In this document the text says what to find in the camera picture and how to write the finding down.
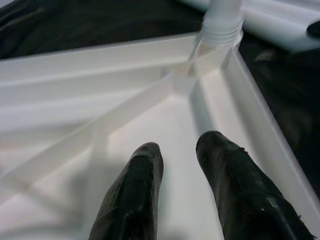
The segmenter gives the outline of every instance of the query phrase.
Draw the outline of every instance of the white plastic pipe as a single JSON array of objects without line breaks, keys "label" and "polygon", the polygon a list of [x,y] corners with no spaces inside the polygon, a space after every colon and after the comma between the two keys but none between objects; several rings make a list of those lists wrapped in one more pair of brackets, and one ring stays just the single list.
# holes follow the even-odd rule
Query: white plastic pipe
[{"label": "white plastic pipe", "polygon": [[[210,5],[210,0],[179,1],[203,12]],[[320,48],[319,40],[306,35],[307,27],[320,19],[320,3],[245,0],[243,10],[244,29],[280,48],[290,52]]]},{"label": "white plastic pipe", "polygon": [[210,48],[234,46],[241,41],[242,0],[211,0],[205,14],[202,42]]}]

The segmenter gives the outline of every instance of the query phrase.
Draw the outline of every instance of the white plastic panel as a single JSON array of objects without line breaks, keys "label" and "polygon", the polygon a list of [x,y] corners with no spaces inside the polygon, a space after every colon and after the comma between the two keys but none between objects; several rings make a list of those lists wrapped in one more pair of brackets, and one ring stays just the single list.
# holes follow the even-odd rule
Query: white plastic panel
[{"label": "white plastic panel", "polygon": [[[110,184],[139,145],[154,141],[165,166],[158,239],[222,240],[215,201],[195,153],[207,130],[245,147],[311,233],[320,236],[318,199],[241,58],[228,49],[192,57],[194,41],[184,36],[0,62],[0,69],[10,68],[4,75],[19,82],[4,80],[0,91],[35,84],[23,101],[10,102],[9,95],[0,101],[0,239],[88,239]],[[142,57],[126,62],[125,53],[135,51]],[[124,62],[109,59],[111,66],[96,69],[108,59],[100,53]],[[85,64],[68,69],[58,64],[75,56]],[[47,64],[41,71],[32,65],[36,81],[31,74],[15,75],[28,60]],[[60,72],[49,79],[51,64]],[[74,92],[70,86],[77,79],[83,85]],[[90,79],[107,87],[90,88]],[[35,90],[38,85],[63,89],[64,83],[69,87],[61,95]]]}]

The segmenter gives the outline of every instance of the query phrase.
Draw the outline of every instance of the white plastic base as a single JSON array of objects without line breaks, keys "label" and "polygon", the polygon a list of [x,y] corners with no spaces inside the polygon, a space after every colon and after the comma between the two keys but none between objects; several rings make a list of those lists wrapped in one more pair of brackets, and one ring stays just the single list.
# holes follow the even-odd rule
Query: white plastic base
[{"label": "white plastic base", "polygon": [[195,35],[0,62],[0,239],[86,240],[133,151],[160,145],[158,239],[222,240],[196,158],[207,130],[246,148],[315,236],[320,207],[235,49]]}]

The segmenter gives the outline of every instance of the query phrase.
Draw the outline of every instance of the white plastic tube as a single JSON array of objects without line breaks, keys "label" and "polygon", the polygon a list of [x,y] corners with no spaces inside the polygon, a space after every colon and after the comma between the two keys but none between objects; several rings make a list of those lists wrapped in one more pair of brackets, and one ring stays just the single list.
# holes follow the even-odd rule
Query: white plastic tube
[{"label": "white plastic tube", "polygon": [[230,47],[242,38],[242,0],[211,0],[202,23],[202,42],[210,48]]},{"label": "white plastic tube", "polygon": [[[210,5],[210,0],[179,1],[203,12]],[[307,27],[320,19],[320,3],[245,0],[243,10],[244,29],[280,48],[290,52],[320,48],[320,41],[306,34]]]}]

